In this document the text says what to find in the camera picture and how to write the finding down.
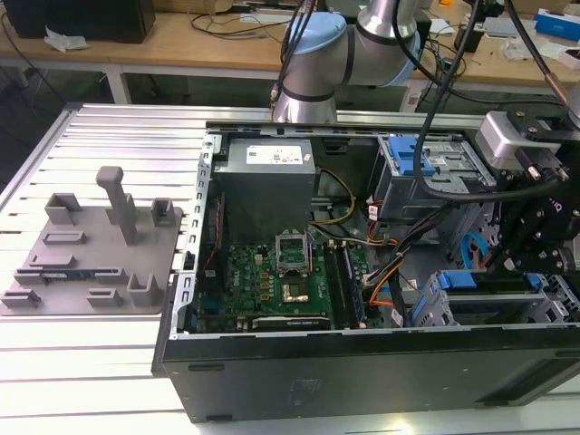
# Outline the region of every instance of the wooden desk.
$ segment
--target wooden desk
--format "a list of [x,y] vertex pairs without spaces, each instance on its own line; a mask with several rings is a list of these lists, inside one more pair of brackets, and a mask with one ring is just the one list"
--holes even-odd
[[[455,2],[454,6],[435,4],[433,14],[458,24],[469,12],[468,5]],[[219,17],[226,21],[229,17]],[[200,25],[208,22],[200,20]],[[212,30],[225,32],[256,24],[233,22],[214,26]],[[274,80],[280,67],[280,44],[265,35],[262,39],[231,41],[203,34],[191,28],[186,14],[157,14],[153,30],[144,43],[112,43],[89,41],[90,49],[60,53],[42,40],[20,39],[10,30],[17,46],[38,68],[76,71],[99,71],[107,74],[113,98],[117,103],[129,103],[131,97],[124,80],[124,73],[173,74],[185,76],[217,76]],[[270,27],[269,32],[281,39],[283,26]],[[442,35],[440,40],[452,45],[455,34]],[[532,61],[509,62],[499,54],[502,40],[484,36],[479,49],[465,56],[468,68],[456,88],[497,92],[549,92],[540,71]],[[434,62],[429,53],[423,61]],[[0,36],[0,63],[7,66],[25,66],[6,36]],[[548,65],[568,86],[578,82],[580,74],[557,61],[548,59]],[[408,83],[403,109],[414,110],[425,85],[425,77],[415,72]]]

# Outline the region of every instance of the black box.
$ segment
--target black box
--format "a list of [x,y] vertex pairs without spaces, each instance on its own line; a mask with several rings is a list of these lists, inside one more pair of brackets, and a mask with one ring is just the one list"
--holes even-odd
[[[455,47],[456,50],[459,49],[459,45],[461,44],[461,40],[463,39],[463,35],[465,34],[466,30],[467,30],[466,24],[462,24],[459,26],[459,30],[457,31],[457,37],[455,38],[455,42],[453,43],[453,46]],[[483,30],[481,24],[476,24],[476,26],[473,29],[473,32],[469,34],[468,42],[465,45],[466,53],[476,52],[476,50],[479,47],[481,37],[483,36],[484,33],[485,31]]]
[[58,34],[142,43],[155,23],[153,0],[5,0],[21,38],[42,38],[47,26]]

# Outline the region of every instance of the white table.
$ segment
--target white table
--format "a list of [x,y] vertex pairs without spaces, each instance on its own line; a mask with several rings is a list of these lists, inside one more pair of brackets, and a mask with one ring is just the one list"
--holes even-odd
[[[339,118],[404,124],[421,116]],[[10,285],[44,226],[53,192],[105,204],[94,186],[102,164],[123,166],[137,205],[172,197],[187,212],[206,120],[267,121],[268,112],[114,105],[64,112],[0,195],[0,288]],[[192,425],[170,381],[150,374],[158,324],[157,316],[0,318],[0,434],[580,433],[579,378],[523,408]]]

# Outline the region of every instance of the yellow wire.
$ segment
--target yellow wire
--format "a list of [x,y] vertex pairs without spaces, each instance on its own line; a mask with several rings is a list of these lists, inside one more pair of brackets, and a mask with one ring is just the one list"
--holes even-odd
[[319,225],[340,224],[341,222],[344,222],[346,219],[348,219],[353,214],[356,198],[354,197],[352,191],[348,188],[346,183],[338,175],[336,175],[334,172],[332,172],[329,169],[325,169],[325,168],[321,168],[320,171],[326,172],[327,174],[329,174],[331,177],[333,177],[336,181],[338,181],[346,189],[349,197],[351,197],[351,206],[349,207],[346,214],[342,217],[337,217],[335,219],[311,220],[309,223],[310,224],[319,224]]

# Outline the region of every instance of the ram slot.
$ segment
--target ram slot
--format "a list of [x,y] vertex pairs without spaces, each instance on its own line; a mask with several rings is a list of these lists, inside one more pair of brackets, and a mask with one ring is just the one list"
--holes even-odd
[[324,264],[336,329],[358,327],[359,323],[354,312],[348,273],[344,267],[343,253],[326,246],[324,248]]

